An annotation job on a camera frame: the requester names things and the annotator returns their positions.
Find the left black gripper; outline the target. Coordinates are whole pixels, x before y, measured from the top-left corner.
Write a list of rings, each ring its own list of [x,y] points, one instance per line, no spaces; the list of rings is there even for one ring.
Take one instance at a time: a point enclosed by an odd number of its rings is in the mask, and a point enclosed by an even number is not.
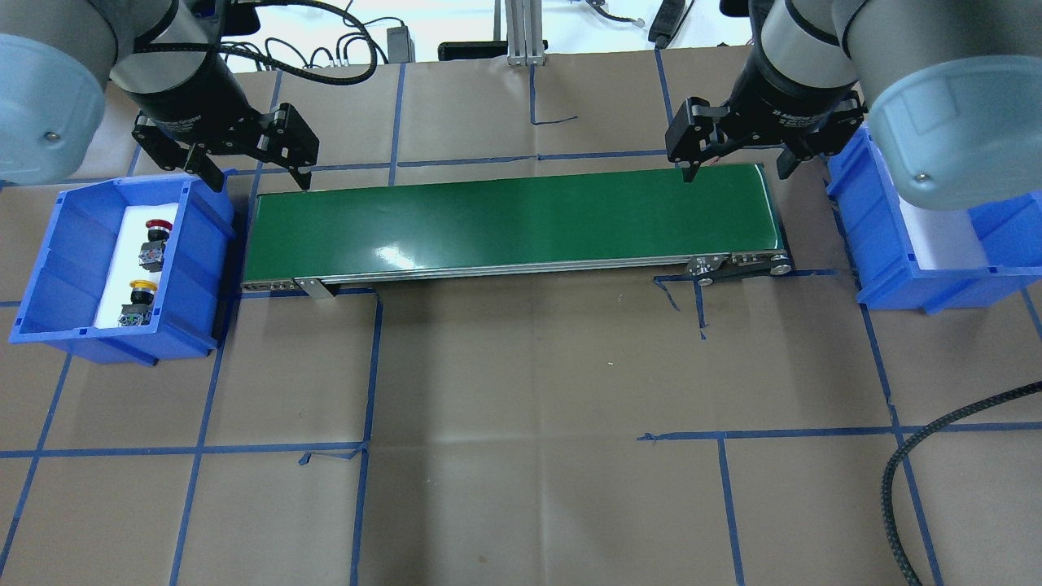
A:
[[[215,53],[155,52],[116,64],[111,81],[127,93],[142,119],[133,130],[142,151],[164,170],[183,169],[212,192],[225,174],[210,157],[249,156],[295,168],[295,181],[311,190],[320,142],[295,108],[254,108],[230,68]],[[202,155],[190,155],[196,148]]]

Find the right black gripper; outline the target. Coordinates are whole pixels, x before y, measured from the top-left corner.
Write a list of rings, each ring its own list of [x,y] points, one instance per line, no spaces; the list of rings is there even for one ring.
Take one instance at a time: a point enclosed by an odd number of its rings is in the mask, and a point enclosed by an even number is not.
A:
[[[862,126],[865,107],[851,86],[803,86],[769,60],[763,33],[753,36],[752,47],[729,100],[714,107],[688,97],[672,118],[666,156],[685,162],[684,184],[692,184],[709,158],[753,148],[782,149],[777,177],[786,181],[803,162],[837,155]]]

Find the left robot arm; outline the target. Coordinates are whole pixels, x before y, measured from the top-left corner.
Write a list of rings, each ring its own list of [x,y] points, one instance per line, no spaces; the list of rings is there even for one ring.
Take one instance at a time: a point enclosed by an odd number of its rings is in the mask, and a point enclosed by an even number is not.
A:
[[[286,169],[302,189],[320,142],[290,104],[254,108],[220,52],[258,30],[253,1],[4,1],[2,180],[63,181],[81,165],[116,86],[157,168],[222,190],[217,156]]]

